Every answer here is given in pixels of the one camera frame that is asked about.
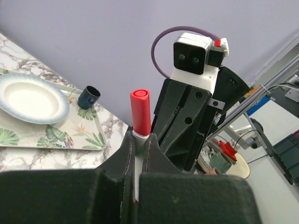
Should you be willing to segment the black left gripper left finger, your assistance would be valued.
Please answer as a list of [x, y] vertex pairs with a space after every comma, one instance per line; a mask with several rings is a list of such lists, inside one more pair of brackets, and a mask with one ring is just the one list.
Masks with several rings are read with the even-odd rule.
[[18, 170], [0, 174], [3, 224], [126, 224], [134, 201], [135, 140], [93, 169]]

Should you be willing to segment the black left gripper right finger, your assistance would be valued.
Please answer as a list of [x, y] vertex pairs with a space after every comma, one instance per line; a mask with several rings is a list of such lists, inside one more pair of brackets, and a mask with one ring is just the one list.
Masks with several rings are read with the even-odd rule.
[[231, 175], [186, 175], [150, 134], [139, 179], [141, 224], [260, 224], [249, 184]]

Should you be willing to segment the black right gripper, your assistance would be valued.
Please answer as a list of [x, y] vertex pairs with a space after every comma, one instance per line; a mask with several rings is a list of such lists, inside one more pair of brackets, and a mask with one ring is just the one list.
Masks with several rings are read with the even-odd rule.
[[232, 70], [221, 67], [212, 98], [224, 102], [222, 110], [208, 106], [211, 93], [166, 79], [154, 110], [152, 132], [161, 151], [180, 170], [190, 171], [216, 113], [225, 114], [249, 86]]

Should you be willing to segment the white marker red tip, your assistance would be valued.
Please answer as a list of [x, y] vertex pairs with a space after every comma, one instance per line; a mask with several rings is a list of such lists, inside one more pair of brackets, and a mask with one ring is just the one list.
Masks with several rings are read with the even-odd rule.
[[134, 90], [130, 94], [135, 138], [135, 198], [139, 201], [139, 177], [145, 151], [145, 143], [151, 131], [150, 92], [146, 89]]

